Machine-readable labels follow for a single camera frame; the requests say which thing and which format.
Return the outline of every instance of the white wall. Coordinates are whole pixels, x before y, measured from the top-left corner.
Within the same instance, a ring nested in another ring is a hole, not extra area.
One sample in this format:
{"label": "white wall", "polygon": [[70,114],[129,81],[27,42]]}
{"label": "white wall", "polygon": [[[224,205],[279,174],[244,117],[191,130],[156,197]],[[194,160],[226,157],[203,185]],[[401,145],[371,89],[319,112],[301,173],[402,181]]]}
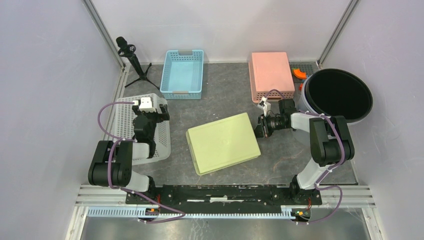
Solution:
{"label": "white wall", "polygon": [[1,1],[0,239],[65,237],[119,72],[81,1]]}
{"label": "white wall", "polygon": [[285,51],[316,60],[349,0],[93,0],[110,36],[137,47],[141,62],[167,50],[202,49],[206,61],[242,62]]}
{"label": "white wall", "polygon": [[351,128],[359,178],[369,184],[387,239],[423,239],[424,2],[360,1],[324,62],[370,88],[370,115]]}

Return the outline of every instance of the bucket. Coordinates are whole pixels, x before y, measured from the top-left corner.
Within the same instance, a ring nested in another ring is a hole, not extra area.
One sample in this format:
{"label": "bucket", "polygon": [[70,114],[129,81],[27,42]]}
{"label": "bucket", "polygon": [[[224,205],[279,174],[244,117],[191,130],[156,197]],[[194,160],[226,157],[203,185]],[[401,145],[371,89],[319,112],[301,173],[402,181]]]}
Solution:
{"label": "bucket", "polygon": [[[373,107],[373,96],[357,76],[340,69],[323,69],[303,83],[296,108],[327,116],[344,116],[347,125],[362,121]],[[293,131],[294,137],[310,145],[307,132]]]}

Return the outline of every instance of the blue plastic basket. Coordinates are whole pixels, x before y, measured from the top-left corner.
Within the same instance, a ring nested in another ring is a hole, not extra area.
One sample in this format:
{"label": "blue plastic basket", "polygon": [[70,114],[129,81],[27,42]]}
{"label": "blue plastic basket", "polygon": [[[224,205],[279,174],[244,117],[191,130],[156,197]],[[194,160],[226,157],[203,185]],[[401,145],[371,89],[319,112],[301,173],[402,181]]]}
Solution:
{"label": "blue plastic basket", "polygon": [[160,92],[165,99],[201,99],[203,50],[166,52]]}

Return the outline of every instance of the white basket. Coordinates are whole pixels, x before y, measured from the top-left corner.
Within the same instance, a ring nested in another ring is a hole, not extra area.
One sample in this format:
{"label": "white basket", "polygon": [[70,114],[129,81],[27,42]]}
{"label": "white basket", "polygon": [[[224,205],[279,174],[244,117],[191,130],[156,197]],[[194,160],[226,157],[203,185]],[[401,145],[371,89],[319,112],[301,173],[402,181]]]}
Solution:
{"label": "white basket", "polygon": [[[116,100],[117,102],[132,102],[143,97],[150,97],[153,107],[158,113],[162,113],[159,104],[166,105],[168,102],[154,93],[122,97]],[[134,136],[133,120],[136,118],[132,110],[131,104],[117,104],[115,110],[114,135],[121,138],[132,138]],[[156,125],[154,131],[154,142],[156,143],[156,151],[152,158],[140,158],[140,156],[132,156],[132,165],[154,163],[160,160],[167,159],[171,154],[171,137],[170,137],[170,122],[163,121]]]}

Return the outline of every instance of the black stand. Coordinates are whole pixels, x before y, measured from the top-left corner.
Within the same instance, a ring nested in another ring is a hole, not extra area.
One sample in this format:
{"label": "black stand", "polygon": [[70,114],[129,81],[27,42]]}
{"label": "black stand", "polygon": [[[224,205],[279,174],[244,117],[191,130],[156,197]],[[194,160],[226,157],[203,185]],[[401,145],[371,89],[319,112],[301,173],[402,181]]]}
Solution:
{"label": "black stand", "polygon": [[137,58],[137,55],[134,53],[136,51],[136,46],[132,44],[128,44],[127,41],[121,36],[119,36],[116,39],[116,43],[119,47],[119,50],[118,50],[119,56],[127,58],[129,62],[131,63],[132,67],[135,69],[135,72],[137,72],[138,74],[138,78],[128,83],[127,85],[125,85],[125,88],[138,81],[147,81],[151,83],[153,86],[155,86],[158,90],[160,90],[158,86],[156,86],[153,82],[151,82],[147,78],[147,73],[149,72],[149,68],[152,66],[151,63],[148,65],[146,71],[143,72],[139,59]]}

